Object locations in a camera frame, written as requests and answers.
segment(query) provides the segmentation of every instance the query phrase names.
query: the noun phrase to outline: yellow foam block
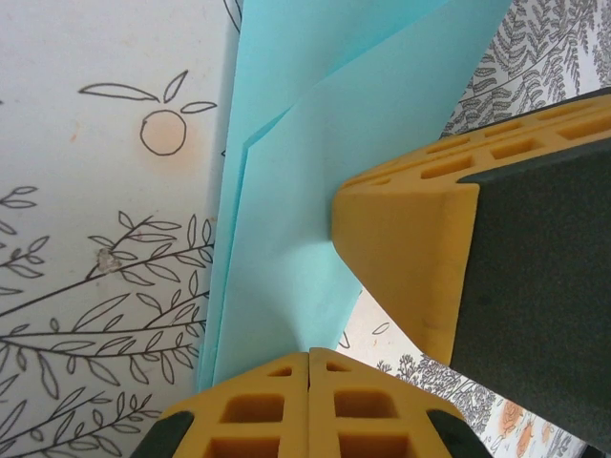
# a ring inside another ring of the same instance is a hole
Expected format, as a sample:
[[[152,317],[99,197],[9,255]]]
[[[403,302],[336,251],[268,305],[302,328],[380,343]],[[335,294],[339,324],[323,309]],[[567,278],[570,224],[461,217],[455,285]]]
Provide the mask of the yellow foam block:
[[[293,353],[166,410],[195,414],[175,458],[306,458],[307,353]]]
[[[348,180],[333,201],[333,243],[410,339],[449,364],[479,193],[458,181],[610,129],[603,95],[439,140]]]
[[[433,410],[464,421],[441,398],[313,348],[172,406],[157,425],[188,412],[184,435],[176,423],[153,427],[156,437],[143,443],[178,438],[163,458],[452,458],[428,417]]]

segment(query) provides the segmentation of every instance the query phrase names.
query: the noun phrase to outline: orange fruit drawing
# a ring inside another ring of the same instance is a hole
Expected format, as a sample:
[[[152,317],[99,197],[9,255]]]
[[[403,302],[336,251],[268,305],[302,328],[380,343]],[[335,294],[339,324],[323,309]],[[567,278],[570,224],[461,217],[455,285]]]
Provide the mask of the orange fruit drawing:
[[[524,409],[511,401],[505,401],[500,417],[500,434],[507,437],[514,429],[524,413]]]
[[[134,101],[154,101],[167,104],[179,93],[188,70],[180,73],[166,86],[163,97],[119,83],[95,83],[78,91],[79,94],[97,95],[101,97],[120,98]],[[209,101],[189,102],[178,111],[155,110],[142,119],[140,140],[142,145],[157,156],[172,156],[180,151],[187,137],[185,115],[194,115],[216,108],[217,104]]]

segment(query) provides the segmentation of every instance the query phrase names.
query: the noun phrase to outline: paper sheet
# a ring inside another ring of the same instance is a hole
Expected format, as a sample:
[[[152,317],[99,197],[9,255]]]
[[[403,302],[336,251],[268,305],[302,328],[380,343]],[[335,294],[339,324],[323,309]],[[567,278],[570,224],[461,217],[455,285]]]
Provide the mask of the paper sheet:
[[[354,3],[245,6],[200,388],[335,346],[360,286],[333,193],[438,138],[510,2]]]

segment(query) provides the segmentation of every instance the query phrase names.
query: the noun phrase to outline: light blue paper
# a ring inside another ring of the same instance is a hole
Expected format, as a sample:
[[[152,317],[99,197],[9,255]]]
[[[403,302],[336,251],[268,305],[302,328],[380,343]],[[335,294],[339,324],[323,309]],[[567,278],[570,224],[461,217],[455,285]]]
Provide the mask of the light blue paper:
[[[246,2],[199,388],[334,347],[340,184],[434,141],[510,0]]]

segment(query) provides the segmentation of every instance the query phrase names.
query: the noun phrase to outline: orange flower drawing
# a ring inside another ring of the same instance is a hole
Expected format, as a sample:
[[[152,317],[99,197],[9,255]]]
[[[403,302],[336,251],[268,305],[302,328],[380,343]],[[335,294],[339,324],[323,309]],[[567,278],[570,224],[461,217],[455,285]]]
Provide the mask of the orange flower drawing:
[[[529,444],[531,443],[531,438],[533,437],[533,422],[528,422],[526,428],[522,431],[519,436],[519,440],[517,441],[517,449],[516,455],[517,458],[522,458],[526,450],[528,449]]]
[[[507,437],[510,432],[516,429],[516,425],[524,414],[524,409],[511,401],[505,401],[503,413],[500,417],[500,434]]]
[[[543,444],[547,444],[550,440],[550,436],[554,432],[554,427],[550,422],[545,422],[543,425],[543,430],[541,431],[541,441]]]

